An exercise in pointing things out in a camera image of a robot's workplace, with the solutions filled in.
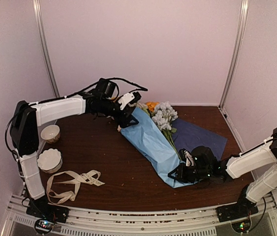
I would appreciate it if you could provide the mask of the blue tissue paper sheet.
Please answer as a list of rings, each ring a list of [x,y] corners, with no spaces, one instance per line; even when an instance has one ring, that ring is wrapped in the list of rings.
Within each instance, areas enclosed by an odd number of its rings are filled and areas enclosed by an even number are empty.
[[[151,163],[158,176],[170,187],[191,185],[167,176],[180,164],[180,159],[149,115],[140,108],[135,108],[132,115],[138,120],[138,124],[122,128],[121,134]],[[178,149],[192,151],[198,146],[209,147],[214,156],[221,160],[227,138],[180,118],[172,125],[177,128],[173,140]]]

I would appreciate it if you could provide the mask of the orange fake flower stem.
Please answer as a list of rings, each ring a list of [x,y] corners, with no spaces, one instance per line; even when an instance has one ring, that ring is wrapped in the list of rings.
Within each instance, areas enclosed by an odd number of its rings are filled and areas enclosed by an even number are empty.
[[[148,110],[150,112],[154,112],[155,107],[159,104],[159,102],[151,102],[151,101],[149,101],[149,102],[146,102],[145,104],[146,104],[146,106],[147,106],[147,108],[148,108]]]

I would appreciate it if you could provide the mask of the white small fake flower stem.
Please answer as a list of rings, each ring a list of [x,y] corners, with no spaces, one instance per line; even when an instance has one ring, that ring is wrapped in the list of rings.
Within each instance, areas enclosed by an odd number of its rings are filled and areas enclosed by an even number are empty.
[[[137,106],[138,108],[142,109],[142,110],[143,110],[145,113],[147,113],[149,116],[151,116],[151,113],[150,113],[150,111],[149,111],[149,109],[148,109],[148,106],[147,106],[146,104],[137,102],[137,103],[136,103],[136,106]]]

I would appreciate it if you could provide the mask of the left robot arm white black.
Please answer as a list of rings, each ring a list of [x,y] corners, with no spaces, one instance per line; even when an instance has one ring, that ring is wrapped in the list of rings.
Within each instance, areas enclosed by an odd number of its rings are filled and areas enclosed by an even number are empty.
[[[6,147],[18,163],[29,198],[36,200],[32,206],[35,213],[41,218],[52,214],[52,207],[42,200],[46,192],[37,164],[42,131],[59,119],[83,114],[112,117],[121,128],[136,125],[133,104],[141,99],[142,91],[148,89],[124,78],[101,78],[70,95],[17,103],[4,137],[11,138],[12,144]]]

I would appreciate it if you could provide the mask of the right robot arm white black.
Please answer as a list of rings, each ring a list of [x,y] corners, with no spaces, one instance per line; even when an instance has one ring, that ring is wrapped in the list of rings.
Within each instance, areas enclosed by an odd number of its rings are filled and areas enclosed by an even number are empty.
[[[209,147],[198,146],[191,152],[181,149],[182,162],[168,177],[182,183],[197,183],[204,179],[224,183],[260,167],[270,168],[257,180],[242,189],[233,213],[245,216],[262,197],[277,188],[277,128],[259,145],[243,153],[218,161]]]

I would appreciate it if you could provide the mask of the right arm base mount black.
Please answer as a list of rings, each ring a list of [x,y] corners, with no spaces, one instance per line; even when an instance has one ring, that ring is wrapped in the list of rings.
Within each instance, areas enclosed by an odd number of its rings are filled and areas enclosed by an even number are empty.
[[[256,203],[253,203],[246,198],[247,188],[248,185],[242,189],[236,203],[216,208],[219,222],[236,220],[258,213]]]

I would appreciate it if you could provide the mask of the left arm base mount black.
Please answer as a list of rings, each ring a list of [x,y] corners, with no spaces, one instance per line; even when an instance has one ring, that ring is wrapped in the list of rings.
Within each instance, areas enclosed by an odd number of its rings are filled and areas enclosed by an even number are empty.
[[[46,196],[38,200],[30,197],[26,197],[26,199],[29,200],[26,214],[37,218],[33,227],[38,234],[46,235],[53,230],[57,223],[66,223],[69,208],[49,204]]]

